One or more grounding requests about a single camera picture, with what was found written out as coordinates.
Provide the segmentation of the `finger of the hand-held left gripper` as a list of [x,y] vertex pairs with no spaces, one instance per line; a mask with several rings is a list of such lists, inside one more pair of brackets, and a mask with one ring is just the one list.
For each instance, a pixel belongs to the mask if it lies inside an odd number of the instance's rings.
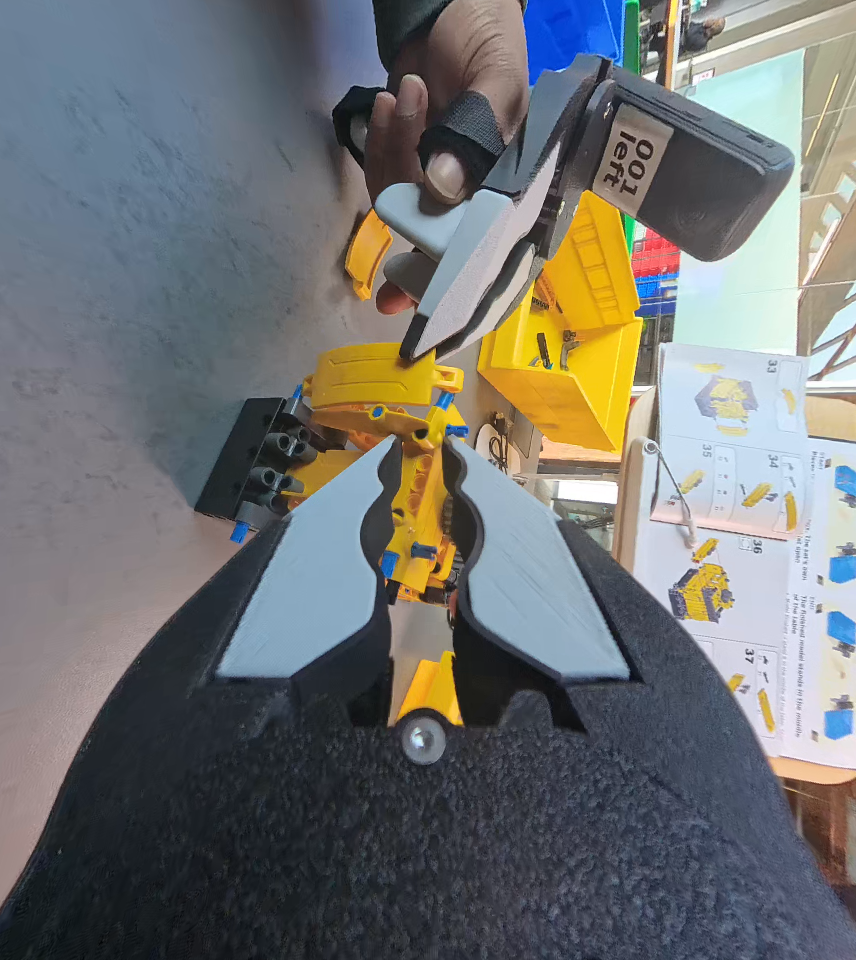
[[541,213],[560,152],[555,144],[530,186],[519,198],[480,189],[461,221],[422,295],[400,346],[406,361],[435,351],[461,330],[517,244],[534,244],[530,233]]
[[443,360],[457,354],[495,331],[518,306],[522,296],[530,290],[533,283],[532,270],[537,266],[534,244],[517,244],[464,327],[438,346],[438,359]]

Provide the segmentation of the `yellow bin with large parts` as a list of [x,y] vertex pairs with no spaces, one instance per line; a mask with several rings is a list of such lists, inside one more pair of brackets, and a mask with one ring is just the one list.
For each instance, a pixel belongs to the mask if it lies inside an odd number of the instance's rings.
[[[622,448],[642,320],[622,217],[590,192],[553,259],[514,312],[482,339],[478,372],[551,442]],[[563,330],[581,346],[558,368]],[[554,364],[542,368],[536,333]]]

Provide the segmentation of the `instruction booklet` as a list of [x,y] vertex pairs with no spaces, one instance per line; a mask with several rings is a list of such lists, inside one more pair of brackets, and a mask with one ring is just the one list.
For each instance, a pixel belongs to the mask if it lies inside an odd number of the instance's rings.
[[662,345],[631,570],[780,753],[792,536],[809,487],[805,357]]

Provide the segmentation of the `person's left hand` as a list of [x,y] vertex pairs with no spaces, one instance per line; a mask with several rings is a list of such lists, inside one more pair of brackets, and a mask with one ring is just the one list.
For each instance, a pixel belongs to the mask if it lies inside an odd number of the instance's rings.
[[434,27],[406,42],[376,95],[364,145],[364,178],[375,202],[388,186],[425,186],[440,203],[455,206],[478,187],[465,150],[436,150],[421,160],[419,142],[452,103],[473,92],[491,107],[503,142],[524,119],[528,56],[524,3],[451,1]]

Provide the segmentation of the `yellow curved lego panel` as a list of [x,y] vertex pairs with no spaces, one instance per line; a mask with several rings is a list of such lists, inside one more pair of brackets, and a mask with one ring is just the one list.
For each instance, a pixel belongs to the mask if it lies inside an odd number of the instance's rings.
[[396,725],[407,716],[431,714],[448,726],[463,726],[454,679],[455,655],[445,651],[439,660],[422,658],[396,714]]

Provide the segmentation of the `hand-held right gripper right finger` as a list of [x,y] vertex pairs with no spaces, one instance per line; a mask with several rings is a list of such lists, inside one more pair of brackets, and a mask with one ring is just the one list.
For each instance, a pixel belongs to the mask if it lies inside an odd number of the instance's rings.
[[573,692],[632,672],[559,517],[459,439],[446,438],[442,467],[464,562],[453,666],[462,721],[498,726],[531,692],[556,725],[579,727]]

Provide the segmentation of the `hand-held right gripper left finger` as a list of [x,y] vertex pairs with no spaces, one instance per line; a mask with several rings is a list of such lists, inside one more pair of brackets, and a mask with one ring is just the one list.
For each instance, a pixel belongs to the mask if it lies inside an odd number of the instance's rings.
[[282,523],[216,666],[258,694],[248,726],[289,722],[323,699],[357,727],[385,727],[394,675],[383,555],[402,443],[381,440]]

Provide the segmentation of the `blue plastic bin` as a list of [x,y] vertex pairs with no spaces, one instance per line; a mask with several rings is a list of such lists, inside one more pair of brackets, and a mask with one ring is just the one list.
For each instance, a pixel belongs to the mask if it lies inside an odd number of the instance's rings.
[[524,13],[529,85],[546,71],[568,67],[579,54],[620,66],[624,57],[625,1],[528,1]]

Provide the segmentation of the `shelf of small bins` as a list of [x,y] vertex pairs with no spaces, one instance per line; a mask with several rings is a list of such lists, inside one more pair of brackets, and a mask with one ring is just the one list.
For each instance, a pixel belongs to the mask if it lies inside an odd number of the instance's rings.
[[636,316],[674,316],[681,251],[641,223],[634,227],[631,270],[639,307]]

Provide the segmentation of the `yellow lego robot model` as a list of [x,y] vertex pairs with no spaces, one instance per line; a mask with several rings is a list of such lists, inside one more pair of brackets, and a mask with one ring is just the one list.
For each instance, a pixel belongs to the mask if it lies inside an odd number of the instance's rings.
[[440,450],[447,438],[470,436],[455,404],[458,393],[437,392],[428,407],[379,403],[314,410],[301,395],[303,380],[288,397],[243,403],[195,510],[233,522],[232,540],[242,544],[248,532],[304,504],[380,441],[398,438],[403,460],[392,501],[395,530],[382,559],[388,595],[447,606],[460,560]]

